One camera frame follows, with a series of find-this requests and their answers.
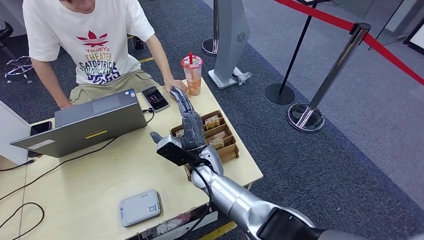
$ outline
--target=cup lid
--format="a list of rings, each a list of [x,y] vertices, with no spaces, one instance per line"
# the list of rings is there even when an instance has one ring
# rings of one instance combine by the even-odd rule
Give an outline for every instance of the cup lid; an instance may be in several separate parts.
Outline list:
[[[181,66],[185,69],[197,69],[203,65],[203,60],[196,55],[192,55],[193,64],[190,64],[190,57],[186,56],[181,60]]]

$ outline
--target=gray laptop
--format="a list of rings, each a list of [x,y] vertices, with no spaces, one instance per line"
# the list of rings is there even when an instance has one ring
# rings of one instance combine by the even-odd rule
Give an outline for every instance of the gray laptop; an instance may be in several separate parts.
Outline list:
[[[133,89],[54,114],[55,128],[10,144],[60,158],[147,126]]]

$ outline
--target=plastic cup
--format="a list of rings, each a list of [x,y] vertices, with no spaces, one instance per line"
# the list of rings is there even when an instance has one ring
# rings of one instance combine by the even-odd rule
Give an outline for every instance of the plastic cup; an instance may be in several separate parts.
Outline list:
[[[196,55],[192,55],[192,64],[190,64],[190,56],[186,56],[181,60],[181,66],[184,68],[185,79],[187,80],[188,93],[193,96],[200,94],[202,65],[203,60]]]

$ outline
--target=robotic hand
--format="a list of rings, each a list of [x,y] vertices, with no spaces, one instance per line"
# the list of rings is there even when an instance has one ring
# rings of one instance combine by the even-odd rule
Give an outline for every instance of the robotic hand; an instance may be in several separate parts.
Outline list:
[[[230,178],[224,176],[220,156],[206,144],[203,124],[194,111],[187,95],[178,88],[171,94],[178,103],[184,135],[150,135],[157,143],[157,153],[178,166],[190,164],[197,171],[191,182],[212,201],[252,240],[365,240],[349,233],[315,228],[305,215],[297,210],[264,201]]]

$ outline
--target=floor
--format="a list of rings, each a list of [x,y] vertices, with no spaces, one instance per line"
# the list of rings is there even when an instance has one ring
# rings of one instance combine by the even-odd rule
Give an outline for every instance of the floor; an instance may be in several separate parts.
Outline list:
[[[205,0],[212,7],[212,0]],[[251,30],[249,43],[285,74],[306,16],[270,0],[243,1]],[[386,4],[399,4],[391,0]],[[390,14],[374,1],[364,19],[330,2],[318,9],[351,22],[371,24],[377,36]],[[345,46],[349,35],[313,19],[289,82],[311,100]],[[424,56],[401,42],[387,48],[420,76]],[[320,110],[368,158],[424,209],[424,86],[363,44],[351,57],[320,104]]]
[[[204,59],[202,75],[207,76],[215,58],[204,55],[200,45],[212,34],[211,8],[201,0],[140,2],[168,53],[174,77],[184,78],[179,61],[189,51]],[[298,209],[319,228],[372,240],[424,233],[424,197],[418,192],[422,177],[415,175],[423,169],[418,158],[423,150],[415,149],[423,139],[413,128],[422,119],[422,86],[362,45],[320,105],[329,119],[324,128],[314,134],[298,132],[285,119],[289,106],[269,102],[264,91],[283,78],[306,17],[271,0],[244,4],[252,34],[238,66],[253,77],[245,85],[224,90],[205,80],[264,174],[251,191],[266,201]],[[354,21],[354,16],[330,3],[318,8]],[[342,30],[312,21],[289,78],[296,103],[312,98],[348,37]],[[21,40],[11,49],[24,45]],[[148,51],[134,51],[131,44],[129,48],[137,59],[150,56]],[[400,44],[389,49],[424,76],[422,55]],[[52,66],[69,94],[76,85],[74,63],[64,54]],[[153,61],[142,68],[162,82]],[[58,108],[37,76],[31,77],[32,84],[18,78],[11,84],[0,82],[0,100],[34,123],[51,118]],[[399,118],[407,124],[399,124]],[[228,221],[220,218],[220,223]],[[214,227],[201,228],[188,239],[198,239],[200,232]],[[242,238],[236,228],[220,239]]]

